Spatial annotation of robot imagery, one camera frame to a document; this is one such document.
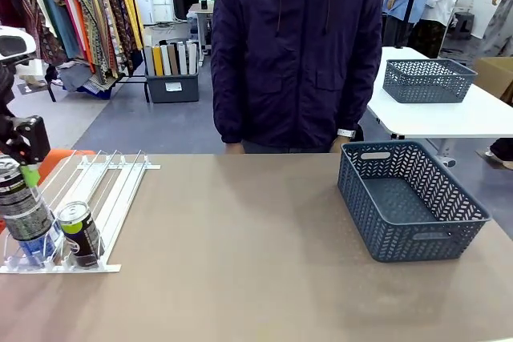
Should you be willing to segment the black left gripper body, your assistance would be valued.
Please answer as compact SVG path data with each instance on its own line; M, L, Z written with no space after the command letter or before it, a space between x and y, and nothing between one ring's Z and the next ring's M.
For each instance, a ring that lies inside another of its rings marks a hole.
M50 152L46 127L40 116L1 116L1 152L21 165L41 163Z

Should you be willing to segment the person left hand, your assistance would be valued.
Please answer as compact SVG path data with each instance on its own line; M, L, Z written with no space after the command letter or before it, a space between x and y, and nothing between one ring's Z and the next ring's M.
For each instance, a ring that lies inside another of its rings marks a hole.
M340 154L341 153L341 150L342 150L342 146L344 144L347 144L350 142L350 138L349 137L345 137L345 136L338 136L336 137L336 139L333 141L332 145L331 145L331 148L330 148L330 153L336 153L336 154Z

